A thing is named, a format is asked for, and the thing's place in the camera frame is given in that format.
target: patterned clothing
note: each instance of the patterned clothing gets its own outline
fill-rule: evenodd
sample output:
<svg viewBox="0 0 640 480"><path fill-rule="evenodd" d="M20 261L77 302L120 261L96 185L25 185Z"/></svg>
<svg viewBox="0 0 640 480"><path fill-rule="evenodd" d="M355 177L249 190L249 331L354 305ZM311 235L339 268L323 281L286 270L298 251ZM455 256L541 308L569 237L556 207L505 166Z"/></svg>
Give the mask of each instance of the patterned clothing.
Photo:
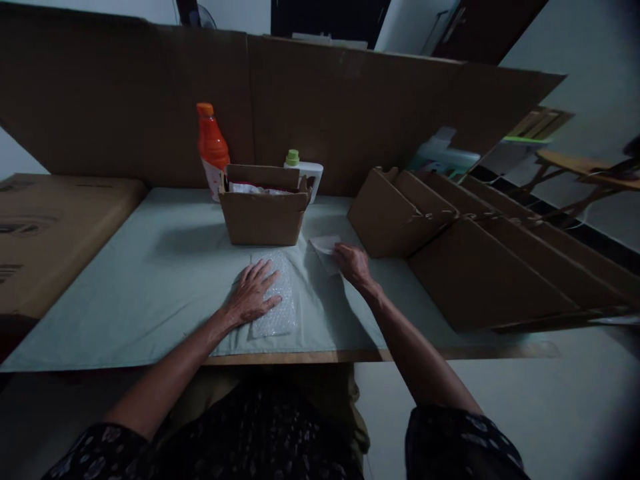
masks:
<svg viewBox="0 0 640 480"><path fill-rule="evenodd" d="M526 479L517 450L486 417L418 407L406 437L407 478ZM344 435L291 385L244 380L160 449L97 423L44 476L63 480L362 479Z"/></svg>

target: light blue cloth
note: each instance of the light blue cloth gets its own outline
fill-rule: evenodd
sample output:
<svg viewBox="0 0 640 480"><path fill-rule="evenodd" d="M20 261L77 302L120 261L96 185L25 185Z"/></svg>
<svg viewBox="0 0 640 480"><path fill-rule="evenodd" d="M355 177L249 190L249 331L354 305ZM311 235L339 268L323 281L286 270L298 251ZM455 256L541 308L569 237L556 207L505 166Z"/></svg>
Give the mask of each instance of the light blue cloth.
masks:
<svg viewBox="0 0 640 480"><path fill-rule="evenodd" d="M318 197L297 245L277 247L291 262L298 330L254 339L245 325L212 355L385 348L360 294L341 275L330 277L307 242L338 234L360 245L346 218L350 204L347 198ZM252 253L270 249L231 245L222 210L208 191L154 189L0 371L154 363L225 302ZM457 335L402 259L371 261L371 272L436 347L520 341L491 332Z"/></svg>

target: orange bottle cap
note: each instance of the orange bottle cap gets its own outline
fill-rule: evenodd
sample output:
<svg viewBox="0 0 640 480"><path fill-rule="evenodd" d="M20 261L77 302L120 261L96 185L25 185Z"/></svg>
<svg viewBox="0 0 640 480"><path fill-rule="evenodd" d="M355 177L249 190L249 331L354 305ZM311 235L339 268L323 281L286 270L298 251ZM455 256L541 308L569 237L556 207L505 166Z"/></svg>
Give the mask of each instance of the orange bottle cap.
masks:
<svg viewBox="0 0 640 480"><path fill-rule="evenodd" d="M196 105L198 108L198 113L201 117L212 117L213 116L213 105L210 103L198 103Z"/></svg>

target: forearm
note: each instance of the forearm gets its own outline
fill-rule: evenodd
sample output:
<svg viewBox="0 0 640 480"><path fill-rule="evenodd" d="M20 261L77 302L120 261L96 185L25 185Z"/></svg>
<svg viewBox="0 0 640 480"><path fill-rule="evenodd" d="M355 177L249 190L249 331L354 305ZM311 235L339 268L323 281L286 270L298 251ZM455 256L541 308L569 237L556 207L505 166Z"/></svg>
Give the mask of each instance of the forearm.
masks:
<svg viewBox="0 0 640 480"><path fill-rule="evenodd" d="M482 413L460 378L375 282L358 287L418 405L442 404Z"/></svg>
<svg viewBox="0 0 640 480"><path fill-rule="evenodd" d="M233 329L226 310L209 320L156 363L108 412L118 423L151 440L198 368Z"/></svg>

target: green bottle cap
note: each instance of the green bottle cap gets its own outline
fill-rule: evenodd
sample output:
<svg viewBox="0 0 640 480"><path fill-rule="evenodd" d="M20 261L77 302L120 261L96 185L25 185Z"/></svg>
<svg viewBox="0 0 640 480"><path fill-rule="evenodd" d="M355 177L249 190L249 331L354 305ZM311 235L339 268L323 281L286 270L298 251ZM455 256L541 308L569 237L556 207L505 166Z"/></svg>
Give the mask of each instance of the green bottle cap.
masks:
<svg viewBox="0 0 640 480"><path fill-rule="evenodd" d="M298 150L289 150L286 158L287 165L296 167L300 163L300 157L298 156Z"/></svg>

